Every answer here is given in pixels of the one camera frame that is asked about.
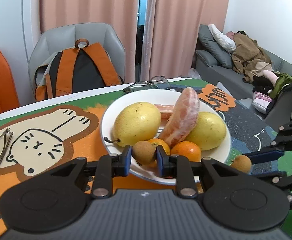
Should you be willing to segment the brown longan fruit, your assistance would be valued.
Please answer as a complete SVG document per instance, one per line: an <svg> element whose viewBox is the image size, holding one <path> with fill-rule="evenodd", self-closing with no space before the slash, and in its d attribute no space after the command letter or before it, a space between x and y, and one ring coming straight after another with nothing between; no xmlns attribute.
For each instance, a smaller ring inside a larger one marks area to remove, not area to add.
<svg viewBox="0 0 292 240"><path fill-rule="evenodd" d="M155 151L155 146L148 141L139 141L132 147L132 156L141 165L148 165L155 161Z"/></svg>
<svg viewBox="0 0 292 240"><path fill-rule="evenodd" d="M248 174L251 170L251 160L249 157L245 155L238 155L236 156L231 163L231 167L235 168L238 171L244 172Z"/></svg>

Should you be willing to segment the peeled pomelo segment back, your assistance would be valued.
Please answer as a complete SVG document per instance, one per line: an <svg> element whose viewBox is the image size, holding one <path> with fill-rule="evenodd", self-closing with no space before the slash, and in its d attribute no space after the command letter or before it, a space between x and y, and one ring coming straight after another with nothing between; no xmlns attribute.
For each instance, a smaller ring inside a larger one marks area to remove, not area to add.
<svg viewBox="0 0 292 240"><path fill-rule="evenodd" d="M192 87L185 88L158 138L170 148L183 141L197 123L199 108L200 102L196 91Z"/></svg>

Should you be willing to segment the peeled pomelo segment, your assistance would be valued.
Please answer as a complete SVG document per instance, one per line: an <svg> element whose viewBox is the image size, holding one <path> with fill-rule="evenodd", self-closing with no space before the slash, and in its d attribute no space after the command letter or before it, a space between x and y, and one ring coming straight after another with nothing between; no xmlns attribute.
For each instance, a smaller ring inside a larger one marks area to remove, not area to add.
<svg viewBox="0 0 292 240"><path fill-rule="evenodd" d="M158 138L170 148L183 141L197 123L199 108L200 102L196 91L192 87L185 88Z"/></svg>
<svg viewBox="0 0 292 240"><path fill-rule="evenodd" d="M173 113L174 105L155 105L161 113L161 119L168 120Z"/></svg>

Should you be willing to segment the yellow pear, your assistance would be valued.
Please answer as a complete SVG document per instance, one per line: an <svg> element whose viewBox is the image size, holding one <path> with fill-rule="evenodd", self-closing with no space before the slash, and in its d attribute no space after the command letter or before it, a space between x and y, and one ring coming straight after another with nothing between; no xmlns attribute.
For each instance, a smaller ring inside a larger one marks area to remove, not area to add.
<svg viewBox="0 0 292 240"><path fill-rule="evenodd" d="M197 123L185 141L198 145L200 150L214 149L223 142L227 128L222 118L211 112L199 112Z"/></svg>
<svg viewBox="0 0 292 240"><path fill-rule="evenodd" d="M161 124L159 109L148 102L121 107L114 103L102 118L102 139L120 147L152 139Z"/></svg>

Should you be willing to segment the white ceramic plate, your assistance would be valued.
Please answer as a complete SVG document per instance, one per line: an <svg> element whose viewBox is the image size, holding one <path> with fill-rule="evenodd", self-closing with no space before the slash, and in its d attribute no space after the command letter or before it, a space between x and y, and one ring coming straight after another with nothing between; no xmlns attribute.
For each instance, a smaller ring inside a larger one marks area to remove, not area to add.
<svg viewBox="0 0 292 240"><path fill-rule="evenodd" d="M159 138L169 147L188 140L203 157L224 163L231 150L231 135L224 120L187 87L177 90L150 89L132 92L113 102L105 111L100 134L108 153L121 154L125 145Z"/></svg>

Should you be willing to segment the peeled pomelo segment front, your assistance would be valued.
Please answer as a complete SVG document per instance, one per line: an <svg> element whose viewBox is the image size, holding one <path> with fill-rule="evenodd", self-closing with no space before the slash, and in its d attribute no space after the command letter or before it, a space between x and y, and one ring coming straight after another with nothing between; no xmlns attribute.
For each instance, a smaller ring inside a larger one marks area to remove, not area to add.
<svg viewBox="0 0 292 240"><path fill-rule="evenodd" d="M174 105L155 105L161 113L161 119L168 120L173 113Z"/></svg>

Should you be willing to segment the grey sofa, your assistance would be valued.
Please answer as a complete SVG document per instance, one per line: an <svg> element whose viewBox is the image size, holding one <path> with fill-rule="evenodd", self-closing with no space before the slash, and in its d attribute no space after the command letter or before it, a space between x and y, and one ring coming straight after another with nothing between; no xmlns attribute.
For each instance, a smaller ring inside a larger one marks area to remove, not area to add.
<svg viewBox="0 0 292 240"><path fill-rule="evenodd" d="M213 84L222 83L237 99L252 98L259 86L271 98L264 117L268 124L280 120L292 120L292 64L265 50L272 61L273 72L264 70L263 75L254 77L252 83L243 81L243 75L220 66L203 46L196 51L196 70L201 77Z"/></svg>

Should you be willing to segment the brown jacket on sofa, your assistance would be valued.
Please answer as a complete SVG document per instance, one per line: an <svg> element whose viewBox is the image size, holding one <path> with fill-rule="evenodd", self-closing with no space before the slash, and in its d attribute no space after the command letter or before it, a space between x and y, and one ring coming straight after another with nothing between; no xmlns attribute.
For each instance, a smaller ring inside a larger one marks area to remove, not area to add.
<svg viewBox="0 0 292 240"><path fill-rule="evenodd" d="M243 75L244 82L252 83L255 76L263 75L264 70L273 72L270 57L256 40L243 33L234 34L233 39L236 45L232 53L233 70Z"/></svg>

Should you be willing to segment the orange black backpack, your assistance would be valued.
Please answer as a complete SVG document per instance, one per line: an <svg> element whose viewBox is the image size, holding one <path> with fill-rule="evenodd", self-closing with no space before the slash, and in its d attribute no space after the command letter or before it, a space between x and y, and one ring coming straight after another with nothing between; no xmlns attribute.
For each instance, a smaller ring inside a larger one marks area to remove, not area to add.
<svg viewBox="0 0 292 240"><path fill-rule="evenodd" d="M97 42L78 39L73 48L58 51L34 74L35 100L43 101L87 90L123 84L111 59Z"/></svg>

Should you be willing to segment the white pillow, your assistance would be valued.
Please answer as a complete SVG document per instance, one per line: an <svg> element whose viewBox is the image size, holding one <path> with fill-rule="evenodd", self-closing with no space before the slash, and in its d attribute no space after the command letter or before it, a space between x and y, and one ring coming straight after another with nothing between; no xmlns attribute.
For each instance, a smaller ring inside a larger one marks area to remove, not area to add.
<svg viewBox="0 0 292 240"><path fill-rule="evenodd" d="M208 25L209 31L211 35L215 39L215 41L228 53L232 54L235 49L236 45L235 42L228 37L227 35L223 34L214 24Z"/></svg>

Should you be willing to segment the grey sofa cushion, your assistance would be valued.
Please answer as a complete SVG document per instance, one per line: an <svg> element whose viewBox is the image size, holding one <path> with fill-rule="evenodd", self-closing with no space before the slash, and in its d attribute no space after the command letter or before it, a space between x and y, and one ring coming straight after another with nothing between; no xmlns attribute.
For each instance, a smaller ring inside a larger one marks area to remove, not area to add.
<svg viewBox="0 0 292 240"><path fill-rule="evenodd" d="M201 24L199 27L199 41L203 48L217 60L220 66L232 69L233 63L230 53L223 49L212 36L207 25Z"/></svg>

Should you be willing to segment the peach curtain right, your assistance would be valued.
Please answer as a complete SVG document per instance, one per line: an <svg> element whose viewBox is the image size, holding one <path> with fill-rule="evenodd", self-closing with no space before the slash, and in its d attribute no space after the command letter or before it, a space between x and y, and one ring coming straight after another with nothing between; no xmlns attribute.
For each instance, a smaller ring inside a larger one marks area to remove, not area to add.
<svg viewBox="0 0 292 240"><path fill-rule="evenodd" d="M228 0L148 0L141 80L188 74L200 25L223 29Z"/></svg>

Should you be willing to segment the peach curtain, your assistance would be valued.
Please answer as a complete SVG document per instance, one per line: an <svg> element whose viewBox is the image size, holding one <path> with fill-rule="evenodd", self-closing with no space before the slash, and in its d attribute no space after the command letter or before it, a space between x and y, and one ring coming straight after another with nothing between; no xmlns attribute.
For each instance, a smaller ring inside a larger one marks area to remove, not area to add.
<svg viewBox="0 0 292 240"><path fill-rule="evenodd" d="M200 25L223 29L228 0L148 0L141 80L188 74Z"/></svg>
<svg viewBox="0 0 292 240"><path fill-rule="evenodd" d="M111 25L125 49L125 82L135 79L138 0L40 0L41 31L78 23Z"/></svg>

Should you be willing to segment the peach curtain left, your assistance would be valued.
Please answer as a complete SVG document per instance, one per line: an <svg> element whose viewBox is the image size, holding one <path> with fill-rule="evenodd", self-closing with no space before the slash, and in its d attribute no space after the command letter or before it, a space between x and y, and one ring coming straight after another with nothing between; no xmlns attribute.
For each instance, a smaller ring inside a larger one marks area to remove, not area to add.
<svg viewBox="0 0 292 240"><path fill-rule="evenodd" d="M125 82L135 79L138 0L40 0L41 31L78 23L111 25L125 49Z"/></svg>

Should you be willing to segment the dark thick frame glasses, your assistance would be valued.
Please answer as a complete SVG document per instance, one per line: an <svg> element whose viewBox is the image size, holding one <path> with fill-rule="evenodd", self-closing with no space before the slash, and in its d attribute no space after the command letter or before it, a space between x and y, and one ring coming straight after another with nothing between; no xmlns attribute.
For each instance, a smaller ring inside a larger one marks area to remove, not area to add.
<svg viewBox="0 0 292 240"><path fill-rule="evenodd" d="M145 89L164 89L169 90L171 88L169 81L163 75L152 77L148 81L140 81L129 85L123 89L125 94L136 92Z"/></svg>

